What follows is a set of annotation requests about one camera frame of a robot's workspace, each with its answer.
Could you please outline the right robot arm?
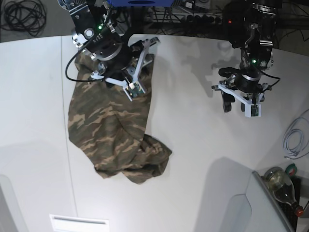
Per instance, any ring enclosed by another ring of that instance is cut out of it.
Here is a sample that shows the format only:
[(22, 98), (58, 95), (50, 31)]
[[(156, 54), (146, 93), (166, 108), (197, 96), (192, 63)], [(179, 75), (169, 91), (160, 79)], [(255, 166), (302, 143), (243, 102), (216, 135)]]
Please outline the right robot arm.
[(83, 82), (104, 81), (120, 86), (129, 100), (145, 93), (140, 74), (143, 68), (153, 63), (149, 48), (159, 44), (159, 38), (128, 45), (133, 31), (128, 29), (122, 36), (116, 32), (112, 5), (106, 0), (100, 6), (94, 0), (60, 0), (58, 4), (70, 13), (75, 25), (72, 40), (78, 51), (70, 61), (84, 54), (97, 63)]

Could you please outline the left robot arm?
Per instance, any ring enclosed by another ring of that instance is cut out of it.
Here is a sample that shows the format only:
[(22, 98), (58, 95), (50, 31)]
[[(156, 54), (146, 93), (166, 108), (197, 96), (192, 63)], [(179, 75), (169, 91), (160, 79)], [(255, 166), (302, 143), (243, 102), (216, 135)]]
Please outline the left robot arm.
[(220, 68), (222, 80), (211, 87), (221, 93), (224, 112), (239, 101), (246, 117), (261, 115), (265, 93), (274, 87), (260, 79), (273, 77), (266, 70), (273, 65), (276, 14), (281, 6), (280, 0), (233, 0), (224, 7), (223, 28), (232, 47), (240, 49), (239, 67)]

